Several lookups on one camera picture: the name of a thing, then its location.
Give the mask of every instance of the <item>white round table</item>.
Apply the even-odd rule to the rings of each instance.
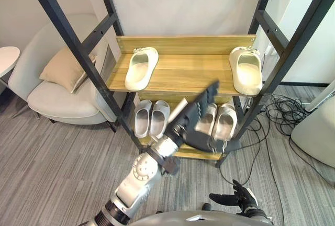
[[[8,84],[1,77],[15,67],[19,56],[20,50],[17,47],[0,47],[0,82],[6,87]]]

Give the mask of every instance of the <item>floor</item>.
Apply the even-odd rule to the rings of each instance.
[[[276,93],[311,101],[323,88],[279,86]],[[0,225],[77,225],[99,212],[128,174],[138,151],[122,128],[114,134],[106,125],[52,124],[31,111],[11,116],[24,104],[16,96],[0,98]],[[268,121],[260,117],[262,124]],[[252,132],[243,145],[256,142]],[[257,145],[232,153],[222,166],[228,179],[247,178]],[[288,146],[273,125],[270,154],[284,207],[285,225],[335,225],[335,192]],[[309,160],[327,179],[335,170]],[[209,193],[232,194],[215,162],[182,159],[176,177],[166,176],[149,195],[135,219],[157,210],[196,210],[210,202]],[[283,225],[278,193],[265,144],[246,187],[260,207]],[[236,213],[236,207],[214,204]]]

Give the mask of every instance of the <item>wooden shelf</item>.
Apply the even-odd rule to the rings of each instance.
[[[139,139],[142,145],[147,145],[150,142],[149,137]],[[203,160],[218,160],[221,157],[220,153],[208,153],[203,152],[198,149],[195,149],[189,145],[183,144],[179,150],[174,153],[174,156],[185,157],[185,158],[194,158],[194,159],[203,159]]]
[[[125,78],[132,51],[152,46],[159,61],[149,85],[140,94],[195,96],[211,82],[220,81],[218,97],[241,96],[233,86],[229,52],[237,46],[251,46],[255,35],[215,37],[117,37],[122,55],[107,86],[111,91],[126,92]]]

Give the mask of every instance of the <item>pillow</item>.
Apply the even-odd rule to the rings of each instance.
[[[89,55],[95,63],[96,55]],[[64,47],[49,61],[40,75],[41,80],[55,82],[70,93],[84,82],[87,75],[68,47]]]

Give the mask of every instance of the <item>pair of slippers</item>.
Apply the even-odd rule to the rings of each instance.
[[[229,63],[236,91],[245,95],[257,95],[263,84],[259,51],[236,47],[230,52]]]
[[[130,91],[145,89],[158,63],[158,52],[153,47],[134,49],[125,79]],[[262,72],[259,51],[236,47],[229,54],[229,63],[236,91],[245,95],[257,95],[262,89]]]
[[[135,108],[135,136],[144,138],[150,135],[157,139],[163,137],[169,115],[170,106],[167,102],[158,100],[152,108],[151,101],[142,100]]]
[[[195,130],[212,136],[215,140],[229,141],[237,124],[235,108],[231,104],[208,105],[205,115],[195,126]]]

